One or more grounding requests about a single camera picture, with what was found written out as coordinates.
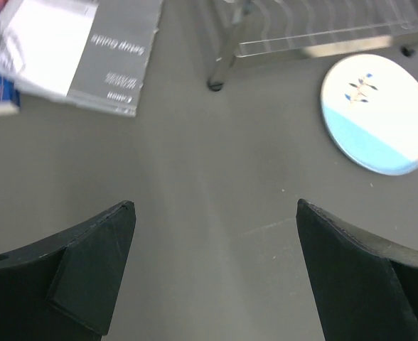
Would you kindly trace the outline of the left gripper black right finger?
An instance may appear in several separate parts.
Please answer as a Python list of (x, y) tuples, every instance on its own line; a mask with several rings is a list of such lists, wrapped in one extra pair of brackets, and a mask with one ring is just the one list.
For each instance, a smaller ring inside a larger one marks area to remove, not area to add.
[(418, 340), (418, 251), (307, 200), (296, 225), (325, 340)]

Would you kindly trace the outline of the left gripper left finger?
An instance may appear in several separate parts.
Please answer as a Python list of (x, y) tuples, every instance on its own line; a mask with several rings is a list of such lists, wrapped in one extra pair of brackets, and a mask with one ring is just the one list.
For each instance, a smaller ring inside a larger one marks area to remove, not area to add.
[(132, 245), (123, 201), (42, 240), (0, 254), (0, 340), (101, 340)]

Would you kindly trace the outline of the white blue leaf plate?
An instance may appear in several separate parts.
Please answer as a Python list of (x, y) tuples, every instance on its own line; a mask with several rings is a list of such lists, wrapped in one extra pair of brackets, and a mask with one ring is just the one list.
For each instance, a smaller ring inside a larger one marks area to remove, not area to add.
[(328, 135), (351, 161), (389, 176), (418, 169), (418, 81), (402, 66), (367, 53), (339, 60), (320, 103)]

